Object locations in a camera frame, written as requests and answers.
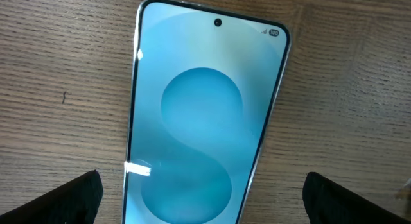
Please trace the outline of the blue Galaxy smartphone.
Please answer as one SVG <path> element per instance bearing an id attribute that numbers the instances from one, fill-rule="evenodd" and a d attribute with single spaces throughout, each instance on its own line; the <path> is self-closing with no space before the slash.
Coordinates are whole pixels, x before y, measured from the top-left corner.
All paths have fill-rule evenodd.
<path id="1" fill-rule="evenodd" d="M 123 223 L 239 223 L 291 48 L 280 22 L 137 9 Z"/>

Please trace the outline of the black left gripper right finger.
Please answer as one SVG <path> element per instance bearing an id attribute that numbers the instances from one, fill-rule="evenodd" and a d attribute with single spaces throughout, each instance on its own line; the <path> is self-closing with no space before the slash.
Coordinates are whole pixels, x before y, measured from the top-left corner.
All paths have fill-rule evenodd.
<path id="1" fill-rule="evenodd" d="M 307 174 L 302 200 L 311 224 L 410 224 L 316 172 Z"/>

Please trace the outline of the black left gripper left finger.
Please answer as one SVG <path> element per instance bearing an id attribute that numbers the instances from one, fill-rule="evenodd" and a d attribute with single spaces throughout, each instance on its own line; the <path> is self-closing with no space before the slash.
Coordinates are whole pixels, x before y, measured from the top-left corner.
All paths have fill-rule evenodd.
<path id="1" fill-rule="evenodd" d="M 103 198 L 100 174 L 89 171 L 1 215 L 1 224 L 93 224 Z"/>

